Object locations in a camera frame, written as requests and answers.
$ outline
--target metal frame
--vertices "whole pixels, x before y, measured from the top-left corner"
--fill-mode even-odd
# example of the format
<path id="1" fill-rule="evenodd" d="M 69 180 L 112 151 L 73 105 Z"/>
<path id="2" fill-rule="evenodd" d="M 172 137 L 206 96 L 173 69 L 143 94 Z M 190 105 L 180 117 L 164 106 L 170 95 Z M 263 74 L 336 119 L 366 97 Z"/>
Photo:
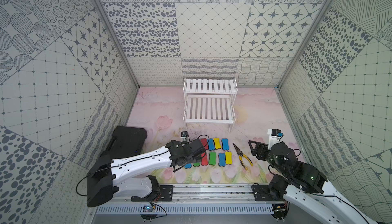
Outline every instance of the metal frame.
<path id="1" fill-rule="evenodd" d="M 102 21 L 106 24 L 107 30 L 109 31 L 108 35 L 113 40 L 113 43 L 115 45 L 117 53 L 121 56 L 121 58 L 123 60 L 123 63 L 125 62 L 124 65 L 127 67 L 127 70 L 129 72 L 130 76 L 132 77 L 132 79 L 133 79 L 133 81 L 134 81 L 134 83 L 136 85 L 136 88 L 139 90 L 140 85 L 139 85 L 138 81 L 136 80 L 136 76 L 133 73 L 132 68 L 130 67 L 128 59 L 125 56 L 124 50 L 121 47 L 121 44 L 120 44 L 120 41 L 117 38 L 117 35 L 115 34 L 113 26 L 110 23 L 110 19 L 109 19 L 109 17 L 107 16 L 107 14 L 105 12 L 105 9 L 103 7 L 103 4 L 102 4 L 101 0 L 91 0 L 91 1 L 92 1 L 92 3 L 95 6 L 96 11 L 98 11 L 97 13 L 101 17 Z"/>
<path id="2" fill-rule="evenodd" d="M 313 34 L 316 32 L 318 26 L 320 25 L 321 21 L 324 19 L 326 12 L 331 8 L 331 5 L 334 0 L 324 0 L 323 5 L 320 8 L 319 13 L 316 16 L 316 19 L 313 21 L 308 33 L 305 36 L 305 39 L 302 41 L 300 47 L 297 50 L 297 53 L 294 55 L 290 65 L 288 66 L 285 74 L 277 84 L 277 87 L 281 88 L 284 82 L 287 79 L 288 74 L 290 73 L 291 69 L 293 68 L 294 64 L 300 59 L 302 52 L 305 50 L 306 46 L 309 44 Z"/>

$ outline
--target yellow sponge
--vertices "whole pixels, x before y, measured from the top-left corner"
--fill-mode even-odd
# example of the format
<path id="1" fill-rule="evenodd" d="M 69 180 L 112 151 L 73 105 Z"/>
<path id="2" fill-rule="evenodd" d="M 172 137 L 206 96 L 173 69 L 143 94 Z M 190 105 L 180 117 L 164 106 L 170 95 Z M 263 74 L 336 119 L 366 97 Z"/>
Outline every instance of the yellow sponge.
<path id="1" fill-rule="evenodd" d="M 225 152 L 226 156 L 226 164 L 232 164 L 233 161 L 231 160 L 231 152 Z"/>
<path id="2" fill-rule="evenodd" d="M 219 138 L 214 138 L 215 149 L 221 149 L 222 146 L 220 145 Z"/>

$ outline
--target metal base plate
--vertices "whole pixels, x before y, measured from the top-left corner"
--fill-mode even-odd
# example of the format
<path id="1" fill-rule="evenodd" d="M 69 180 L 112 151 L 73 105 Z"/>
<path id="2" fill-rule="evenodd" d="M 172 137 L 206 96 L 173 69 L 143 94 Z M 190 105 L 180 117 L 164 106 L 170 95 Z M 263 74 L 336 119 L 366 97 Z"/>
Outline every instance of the metal base plate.
<path id="1" fill-rule="evenodd" d="M 268 194 L 268 185 L 254 185 L 253 188 L 256 190 L 253 192 L 254 201 L 284 201 L 284 199 L 272 199 Z"/>
<path id="2" fill-rule="evenodd" d="M 159 185 L 161 195 L 159 196 L 158 202 L 171 202 L 173 197 L 173 185 Z M 136 196 L 132 196 L 130 199 L 132 202 L 145 202 L 144 199 Z"/>

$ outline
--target sponge eraser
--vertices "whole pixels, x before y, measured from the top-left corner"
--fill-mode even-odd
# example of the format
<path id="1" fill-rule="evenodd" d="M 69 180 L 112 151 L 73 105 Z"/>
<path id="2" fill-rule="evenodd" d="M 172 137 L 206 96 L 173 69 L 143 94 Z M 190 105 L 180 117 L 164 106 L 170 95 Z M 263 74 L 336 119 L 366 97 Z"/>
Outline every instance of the sponge eraser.
<path id="1" fill-rule="evenodd" d="M 221 149 L 222 146 L 220 145 L 219 138 L 214 138 L 215 149 Z"/>
<path id="2" fill-rule="evenodd" d="M 225 152 L 225 156 L 226 156 L 226 164 L 232 164 L 233 161 L 231 159 L 231 152 Z"/>
<path id="3" fill-rule="evenodd" d="M 203 139 L 201 139 L 200 141 L 202 142 L 204 148 L 207 150 L 207 149 L 208 149 L 208 142 L 207 142 L 207 139 L 206 139 L 206 138 L 203 138 Z"/>
<path id="4" fill-rule="evenodd" d="M 216 152 L 210 152 L 210 160 L 208 161 L 209 165 L 216 164 Z"/>
<path id="5" fill-rule="evenodd" d="M 214 141 L 212 139 L 208 140 L 208 150 L 210 151 L 215 150 Z"/>
<path id="6" fill-rule="evenodd" d="M 219 153 L 219 166 L 226 166 L 225 154 Z"/>
<path id="7" fill-rule="evenodd" d="M 207 155 L 204 156 L 206 153 L 202 153 L 202 165 L 208 165 Z"/>
<path id="8" fill-rule="evenodd" d="M 228 150 L 228 139 L 222 139 L 222 148 L 223 150 Z"/>

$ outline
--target wall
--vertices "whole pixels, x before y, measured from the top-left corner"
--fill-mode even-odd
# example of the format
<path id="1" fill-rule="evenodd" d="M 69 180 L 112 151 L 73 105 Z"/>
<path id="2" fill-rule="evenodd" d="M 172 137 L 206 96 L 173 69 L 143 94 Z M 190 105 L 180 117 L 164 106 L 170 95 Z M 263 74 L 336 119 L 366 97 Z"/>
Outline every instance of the wall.
<path id="1" fill-rule="evenodd" d="M 392 223 L 392 0 L 334 0 L 281 87 L 311 162 Z"/>
<path id="2" fill-rule="evenodd" d="M 137 88 L 90 0 L 0 0 L 0 60 L 0 222 L 75 223 Z"/>
<path id="3" fill-rule="evenodd" d="M 101 0 L 140 85 L 276 85 L 324 0 Z"/>

